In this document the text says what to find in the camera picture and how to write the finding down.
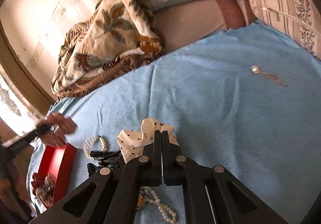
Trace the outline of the white cherry print scrunchie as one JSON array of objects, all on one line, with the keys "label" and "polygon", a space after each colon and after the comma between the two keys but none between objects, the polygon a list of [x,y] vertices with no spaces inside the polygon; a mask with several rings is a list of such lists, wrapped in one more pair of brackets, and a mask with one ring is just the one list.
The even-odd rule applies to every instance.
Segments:
[{"label": "white cherry print scrunchie", "polygon": [[167,131],[169,142],[179,146],[174,129],[172,125],[163,124],[153,118],[145,118],[141,122],[140,131],[122,130],[116,137],[116,141],[124,162],[128,163],[130,160],[143,155],[144,147],[154,143],[155,131],[157,130],[160,132]]}]

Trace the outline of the red white striped scrunchie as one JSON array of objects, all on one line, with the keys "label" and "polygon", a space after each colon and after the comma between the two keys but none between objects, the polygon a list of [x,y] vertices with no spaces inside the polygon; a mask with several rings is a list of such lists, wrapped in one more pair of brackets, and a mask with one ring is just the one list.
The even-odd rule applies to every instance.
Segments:
[{"label": "red white striped scrunchie", "polygon": [[45,119],[37,124],[47,125],[50,130],[40,135],[40,140],[45,145],[55,148],[64,148],[66,146],[66,136],[75,132],[77,125],[70,117],[64,117],[61,113],[51,113]]}]

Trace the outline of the grey brown fuzzy scrunchie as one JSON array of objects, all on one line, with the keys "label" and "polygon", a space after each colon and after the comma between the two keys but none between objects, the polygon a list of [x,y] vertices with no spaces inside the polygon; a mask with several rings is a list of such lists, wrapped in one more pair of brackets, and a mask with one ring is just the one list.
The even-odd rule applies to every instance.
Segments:
[{"label": "grey brown fuzzy scrunchie", "polygon": [[53,205],[53,195],[56,188],[56,177],[48,173],[45,177],[45,182],[42,187],[36,189],[36,197],[46,207],[50,208]]}]

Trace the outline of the red jewelry tray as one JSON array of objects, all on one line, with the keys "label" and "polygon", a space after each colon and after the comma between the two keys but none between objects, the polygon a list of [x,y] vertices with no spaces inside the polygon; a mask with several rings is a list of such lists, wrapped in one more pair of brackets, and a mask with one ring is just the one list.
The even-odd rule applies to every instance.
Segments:
[{"label": "red jewelry tray", "polygon": [[45,148],[37,173],[43,177],[51,173],[56,177],[53,204],[66,195],[76,151],[77,149],[69,143],[64,148],[54,148],[51,146]]}]

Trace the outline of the window with patterned curtain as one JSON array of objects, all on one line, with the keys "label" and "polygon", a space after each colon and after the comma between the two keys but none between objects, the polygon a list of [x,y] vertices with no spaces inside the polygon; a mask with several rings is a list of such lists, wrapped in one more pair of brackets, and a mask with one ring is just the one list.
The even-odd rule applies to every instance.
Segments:
[{"label": "window with patterned curtain", "polygon": [[22,104],[1,77],[1,119],[19,136],[36,128],[38,119]]}]

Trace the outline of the black beaded hair clip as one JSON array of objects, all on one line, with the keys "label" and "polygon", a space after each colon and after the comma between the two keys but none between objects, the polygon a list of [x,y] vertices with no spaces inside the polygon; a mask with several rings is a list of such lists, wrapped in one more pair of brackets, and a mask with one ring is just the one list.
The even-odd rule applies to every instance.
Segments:
[{"label": "black beaded hair clip", "polygon": [[89,155],[95,162],[98,163],[98,165],[93,163],[87,164],[89,177],[104,167],[115,170],[125,166],[125,161],[120,150],[116,152],[101,152],[92,150]]}]

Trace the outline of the dark red sparkly scrunchie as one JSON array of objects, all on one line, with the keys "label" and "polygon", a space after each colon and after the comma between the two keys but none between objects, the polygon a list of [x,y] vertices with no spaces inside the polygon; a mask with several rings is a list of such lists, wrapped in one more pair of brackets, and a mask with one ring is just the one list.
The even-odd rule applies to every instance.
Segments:
[{"label": "dark red sparkly scrunchie", "polygon": [[45,177],[34,172],[32,175],[31,187],[33,195],[36,195],[36,189],[42,187],[45,182]]}]

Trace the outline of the brown fleece blanket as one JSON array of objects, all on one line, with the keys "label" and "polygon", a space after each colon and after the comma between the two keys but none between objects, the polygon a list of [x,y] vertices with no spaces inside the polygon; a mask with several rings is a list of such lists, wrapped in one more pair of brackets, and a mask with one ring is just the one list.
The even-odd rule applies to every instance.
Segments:
[{"label": "brown fleece blanket", "polygon": [[157,60],[160,54],[145,53],[143,55],[132,54],[114,62],[105,63],[102,73],[89,78],[80,78],[74,84],[56,94],[57,100],[72,97],[84,97],[99,87],[110,83],[112,80],[137,68],[149,65]]}]

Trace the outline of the light blue bed cloth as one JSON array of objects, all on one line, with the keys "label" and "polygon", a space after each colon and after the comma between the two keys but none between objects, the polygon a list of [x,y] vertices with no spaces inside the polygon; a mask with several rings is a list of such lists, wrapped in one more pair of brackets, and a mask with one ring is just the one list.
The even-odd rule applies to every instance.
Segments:
[{"label": "light blue bed cloth", "polygon": [[303,223],[320,195],[320,61],[260,21],[164,55],[50,113],[77,125],[68,191],[88,179],[83,143],[145,118],[172,125],[184,156],[222,165],[288,223]]}]

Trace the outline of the leaf-patterned beige blanket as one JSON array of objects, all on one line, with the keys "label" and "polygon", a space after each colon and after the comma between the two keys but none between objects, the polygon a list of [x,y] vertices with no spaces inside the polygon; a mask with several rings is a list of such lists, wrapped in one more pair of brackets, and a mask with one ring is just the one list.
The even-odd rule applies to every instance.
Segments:
[{"label": "leaf-patterned beige blanket", "polygon": [[77,81],[97,78],[128,55],[160,53],[162,41],[153,24],[153,14],[141,0],[99,0],[90,19],[66,33],[52,92],[61,96]]}]

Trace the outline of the pink bed sheet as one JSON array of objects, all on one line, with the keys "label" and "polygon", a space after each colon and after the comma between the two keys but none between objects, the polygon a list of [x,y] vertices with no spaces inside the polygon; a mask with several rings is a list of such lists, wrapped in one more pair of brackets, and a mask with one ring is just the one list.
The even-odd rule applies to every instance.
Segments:
[{"label": "pink bed sheet", "polygon": [[248,0],[197,0],[154,13],[163,54],[171,53],[217,31],[239,29],[256,20]]}]

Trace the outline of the pink striped floral pillow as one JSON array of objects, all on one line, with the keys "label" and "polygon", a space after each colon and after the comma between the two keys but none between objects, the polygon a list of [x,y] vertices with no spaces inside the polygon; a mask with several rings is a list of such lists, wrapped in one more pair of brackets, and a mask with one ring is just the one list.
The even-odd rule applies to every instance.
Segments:
[{"label": "pink striped floral pillow", "polygon": [[312,0],[249,0],[253,14],[320,59],[320,13]]}]

